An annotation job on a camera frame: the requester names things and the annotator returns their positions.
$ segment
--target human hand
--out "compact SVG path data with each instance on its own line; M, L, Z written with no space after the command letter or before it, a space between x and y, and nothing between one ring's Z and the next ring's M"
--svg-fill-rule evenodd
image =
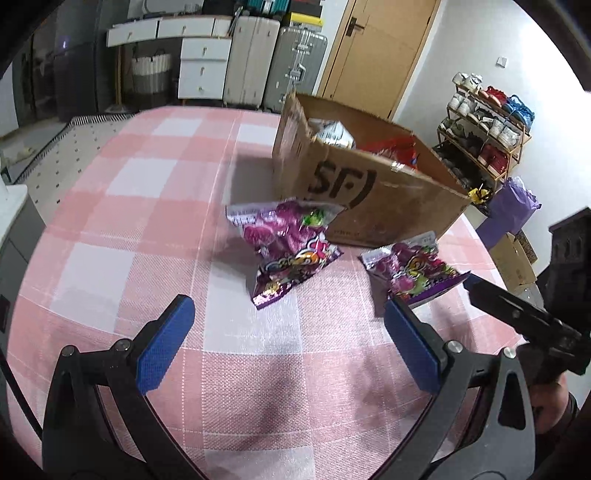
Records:
M566 375L562 374L556 382L545 385L532 385L529 389L531 406L534 409L536 434L551 430L562 418L569 405L569 388Z

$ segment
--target blue shoe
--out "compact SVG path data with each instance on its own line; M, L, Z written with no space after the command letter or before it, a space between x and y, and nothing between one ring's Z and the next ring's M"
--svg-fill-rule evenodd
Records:
M526 107L517 95L511 95L507 103L503 105L503 110L509 112L511 116L525 125L525 130L529 133L531 124L534 122L535 114Z

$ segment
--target red shoe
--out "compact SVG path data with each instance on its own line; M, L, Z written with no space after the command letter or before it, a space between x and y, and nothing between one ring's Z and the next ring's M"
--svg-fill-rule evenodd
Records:
M487 143L486 145L484 145L484 147L482 147L482 150L480 151L480 155L478 155L478 161L480 163L482 163L485 167L490 165L490 163L495 158L495 153L493 151L493 148L494 147L492 145Z
M507 171L507 167L509 166L509 158L496 147L492 147L491 157L492 161L488 165L488 171L497 177L500 177Z
M480 91L480 96L487 99L491 103L494 103L499 108L501 108L503 105L507 103L507 95L505 95L500 90L493 88L490 85L488 86L486 91Z

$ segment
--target white suitcase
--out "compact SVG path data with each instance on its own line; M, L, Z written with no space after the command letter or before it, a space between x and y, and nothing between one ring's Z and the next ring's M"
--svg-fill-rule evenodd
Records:
M232 39L224 103L259 108L279 33L279 22L240 17Z

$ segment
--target black cable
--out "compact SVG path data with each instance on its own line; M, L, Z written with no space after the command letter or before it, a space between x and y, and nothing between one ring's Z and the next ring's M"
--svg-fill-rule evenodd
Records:
M35 433L39 437L39 440L41 440L41 438L43 436L43 429L41 428L41 425L39 425L39 421L37 420L37 417L35 416L35 414L31 410L31 407L27 403L27 399L25 398L25 395L22 394L21 388L18 386L17 379L14 378L14 375L12 374L12 370L10 370L10 365L8 365L6 357L4 356L4 353L2 352L1 349L0 349L0 370L2 371L2 374L4 375L4 378L6 378L6 383L10 386L10 389L12 390L12 394L14 395L14 398L17 399L18 405L21 407L22 412L25 414L25 417L27 418L27 420L31 424L31 427L33 428L33 430L35 431Z

